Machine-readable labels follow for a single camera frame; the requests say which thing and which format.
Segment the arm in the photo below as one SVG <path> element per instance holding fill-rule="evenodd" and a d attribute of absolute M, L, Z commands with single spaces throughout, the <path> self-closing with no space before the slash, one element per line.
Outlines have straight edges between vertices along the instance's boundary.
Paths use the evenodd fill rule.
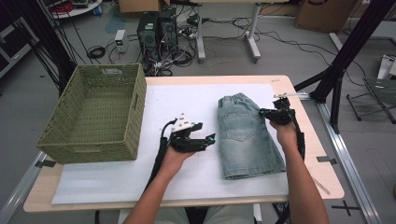
<path fill-rule="evenodd" d="M 271 122 L 271 125 L 277 130 L 277 139 L 285 152 L 292 223 L 329 223 L 323 200 L 298 152 L 294 124 Z"/>
<path fill-rule="evenodd" d="M 160 171 L 125 219 L 124 224 L 154 223 L 166 188 L 180 170 L 183 161 L 192 156 L 192 154 L 177 152 L 172 147 L 166 149 Z"/>

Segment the electronic equipment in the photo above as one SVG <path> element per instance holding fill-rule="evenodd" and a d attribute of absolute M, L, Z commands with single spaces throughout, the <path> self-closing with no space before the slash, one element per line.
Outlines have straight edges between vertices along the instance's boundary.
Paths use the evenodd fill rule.
<path fill-rule="evenodd" d="M 163 8 L 160 12 L 159 20 L 161 25 L 161 50 L 170 51 L 177 46 L 177 15 L 175 7 Z"/>
<path fill-rule="evenodd" d="M 160 46 L 158 14 L 158 12 L 153 11 L 143 12 L 137 26 L 137 37 L 144 63 L 158 62 L 160 60 L 158 51 Z"/>
<path fill-rule="evenodd" d="M 118 30 L 114 41 L 116 42 L 117 51 L 119 53 L 125 53 L 129 45 L 125 30 Z"/>
<path fill-rule="evenodd" d="M 261 108 L 259 110 L 259 116 L 265 119 L 269 119 L 272 122 L 275 122 L 280 125 L 286 125 L 290 122 L 294 123 L 297 134 L 297 148 L 300 152 L 303 160 L 305 159 L 305 140 L 304 133 L 301 132 L 300 126 L 297 122 L 296 112 L 293 109 L 290 109 L 290 102 L 287 97 L 287 94 L 278 95 L 279 99 L 274 101 L 274 107 L 276 109 L 266 109 Z"/>
<path fill-rule="evenodd" d="M 173 125 L 173 127 L 171 135 L 169 138 L 167 138 L 163 136 L 163 133 L 169 125 Z M 186 118 L 184 114 L 181 114 L 178 119 L 171 120 L 165 124 L 161 133 L 160 148 L 158 150 L 157 157 L 155 158 L 154 166 L 152 167 L 151 175 L 145 190 L 149 187 L 151 181 L 158 174 L 168 146 L 172 146 L 178 152 L 188 153 L 205 151 L 208 146 L 216 143 L 215 133 L 208 135 L 205 139 L 190 138 L 190 134 L 192 132 L 201 130 L 202 127 L 203 123 L 195 124 Z"/>

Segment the computer tower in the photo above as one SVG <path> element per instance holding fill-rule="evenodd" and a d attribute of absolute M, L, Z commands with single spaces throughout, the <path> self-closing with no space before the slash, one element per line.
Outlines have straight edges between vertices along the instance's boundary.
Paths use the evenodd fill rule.
<path fill-rule="evenodd" d="M 175 7 L 164 8 L 160 12 L 161 40 L 163 50 L 177 49 L 177 15 Z"/>
<path fill-rule="evenodd" d="M 139 39 L 143 61 L 146 63 L 154 63 L 160 60 L 159 46 L 160 34 L 158 25 L 158 12 L 143 12 L 137 26 L 137 37 Z"/>

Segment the power supply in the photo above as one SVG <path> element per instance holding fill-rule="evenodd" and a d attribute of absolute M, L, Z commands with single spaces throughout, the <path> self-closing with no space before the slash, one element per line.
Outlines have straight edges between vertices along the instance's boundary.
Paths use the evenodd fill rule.
<path fill-rule="evenodd" d="M 159 15 L 161 25 L 161 40 L 163 50 L 175 49 L 177 46 L 177 22 L 176 8 L 166 7 Z"/>
<path fill-rule="evenodd" d="M 125 34 L 125 30 L 118 30 L 116 34 L 116 38 L 114 38 L 116 42 L 117 51 L 119 53 L 125 53 L 128 49 L 129 41 Z"/>
<path fill-rule="evenodd" d="M 146 63 L 158 62 L 160 60 L 158 51 L 160 46 L 158 14 L 155 11 L 143 12 L 137 26 L 137 37 L 143 60 Z"/>

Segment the wooden table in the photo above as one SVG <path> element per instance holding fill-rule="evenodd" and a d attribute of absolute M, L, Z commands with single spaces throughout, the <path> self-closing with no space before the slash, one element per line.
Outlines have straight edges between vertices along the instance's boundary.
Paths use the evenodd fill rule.
<path fill-rule="evenodd" d="M 294 88 L 286 76 L 232 76 L 232 77 L 147 77 L 148 85 L 197 85 L 197 84 L 242 84 L 242 83 L 267 83 L 271 84 L 275 94 L 293 93 Z M 304 111 L 298 96 L 289 97 L 291 107 L 296 110 L 297 120 L 305 133 L 306 155 L 305 164 L 317 183 L 318 190 L 323 199 L 337 199 L 344 197 L 344 190 L 329 162 L 318 162 L 317 157 L 326 156 L 318 140 L 309 117 Z M 58 187 L 63 166 L 56 164 L 53 168 L 43 167 L 24 204 L 26 212 L 54 212 L 73 210 L 103 210 L 131 208 L 135 202 L 130 203 L 80 203 L 80 204 L 51 204 L 52 198 Z M 199 206 L 236 203 L 269 203 L 285 202 L 285 196 L 265 196 L 232 199 L 211 202 L 209 200 L 193 202 L 163 202 L 162 206 Z"/>

